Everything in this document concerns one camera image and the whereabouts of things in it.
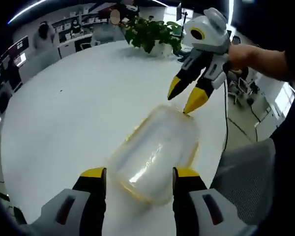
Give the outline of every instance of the transparent plastic box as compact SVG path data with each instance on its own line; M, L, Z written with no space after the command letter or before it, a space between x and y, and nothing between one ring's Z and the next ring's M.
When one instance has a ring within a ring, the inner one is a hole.
M160 105L109 158L107 174L138 200L165 204L173 195L173 167L189 167L198 144L195 121Z

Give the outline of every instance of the potted plant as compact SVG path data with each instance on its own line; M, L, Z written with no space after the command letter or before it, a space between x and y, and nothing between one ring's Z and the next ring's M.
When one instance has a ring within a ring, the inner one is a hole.
M175 22L151 21L135 17L125 25L125 39L147 53L168 55L181 49L181 26Z

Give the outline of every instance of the white round table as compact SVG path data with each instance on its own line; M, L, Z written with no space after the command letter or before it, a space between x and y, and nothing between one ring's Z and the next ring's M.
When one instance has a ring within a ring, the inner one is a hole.
M119 41L58 61L13 95L2 128L2 170L11 201L28 223L62 189L72 188L80 173L105 166L157 105L182 110L194 85L167 101L180 67L175 57L152 58ZM200 130L193 168L207 186L224 147L224 96L221 86L191 113ZM132 201L127 192L108 183L103 235L176 234L172 201L157 207Z

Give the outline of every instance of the white pot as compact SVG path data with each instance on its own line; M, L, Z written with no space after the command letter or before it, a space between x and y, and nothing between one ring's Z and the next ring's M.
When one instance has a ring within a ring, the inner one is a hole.
M156 40L150 55L154 57L168 57L172 54L172 51L173 48L170 44L159 43L159 40Z

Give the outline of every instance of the hand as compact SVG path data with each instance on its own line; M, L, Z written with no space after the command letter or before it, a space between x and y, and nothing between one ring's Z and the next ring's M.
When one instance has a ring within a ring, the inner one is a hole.
M232 69L240 70L249 66L249 61L252 56L252 47L246 44L231 44L228 50L229 60Z

